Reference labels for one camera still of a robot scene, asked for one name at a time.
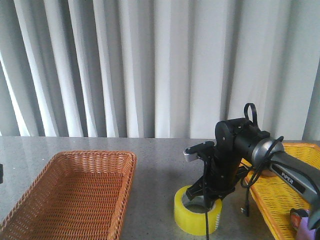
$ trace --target wicker basket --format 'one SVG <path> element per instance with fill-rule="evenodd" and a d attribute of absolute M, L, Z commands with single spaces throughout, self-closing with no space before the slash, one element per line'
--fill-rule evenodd
<path fill-rule="evenodd" d="M 320 147 L 309 143 L 284 143 L 285 151 L 320 169 Z M 264 221 L 276 240 L 294 240 L 296 231 L 290 225 L 290 209 L 309 209 L 310 205 L 279 177 L 263 177 L 250 188 Z"/>
<path fill-rule="evenodd" d="M 0 226 L 8 240 L 118 240 L 137 158 L 65 151 L 44 167 Z"/>

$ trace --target tape roll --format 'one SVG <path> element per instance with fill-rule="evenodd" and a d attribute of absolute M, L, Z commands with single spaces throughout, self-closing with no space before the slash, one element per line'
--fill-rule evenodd
<path fill-rule="evenodd" d="M 186 196 L 186 190 L 190 186 L 180 188 L 174 196 L 174 220 L 176 224 L 185 232 L 191 235 L 206 235 L 206 215 L 205 213 L 193 212 L 186 207 L 189 205 L 203 205 L 203 197 L 195 197 L 189 201 Z M 214 202 L 211 210 L 208 211 L 209 234 L 212 234 L 219 225 L 220 213 L 222 210 L 222 201 L 220 199 Z"/>

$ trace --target yellow plastic basket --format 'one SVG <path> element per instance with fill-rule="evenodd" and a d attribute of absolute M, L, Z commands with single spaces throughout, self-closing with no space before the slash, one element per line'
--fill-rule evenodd
<path fill-rule="evenodd" d="M 310 143 L 283 145 L 288 154 L 320 169 L 319 146 Z M 252 173 L 246 177 L 247 182 L 251 175 Z M 261 176 L 250 188 L 250 192 L 274 238 L 294 240 L 296 231 L 290 224 L 290 209 L 309 209 L 309 204 L 279 177 Z"/>

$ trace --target table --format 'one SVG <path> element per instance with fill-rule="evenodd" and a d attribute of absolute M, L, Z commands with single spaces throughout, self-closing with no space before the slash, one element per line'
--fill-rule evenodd
<path fill-rule="evenodd" d="M 3 219 L 28 189 L 51 157 L 68 150 L 132 151 L 137 165 L 124 218 L 122 240 L 204 240 L 183 232 L 174 220 L 174 195 L 192 185 L 203 173 L 200 160 L 186 162 L 183 150 L 203 142 L 185 138 L 91 138 L 91 137 L 0 137 L 0 218 Z M 273 240 L 256 203 L 250 198 L 250 217 L 240 211 L 245 190 L 223 200 L 219 228 L 210 235 L 215 240 Z"/>

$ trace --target curtain fold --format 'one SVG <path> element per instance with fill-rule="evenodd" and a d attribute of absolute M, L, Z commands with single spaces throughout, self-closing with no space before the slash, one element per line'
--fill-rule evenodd
<path fill-rule="evenodd" d="M 2 0 L 0 135 L 320 140 L 320 2 Z"/>

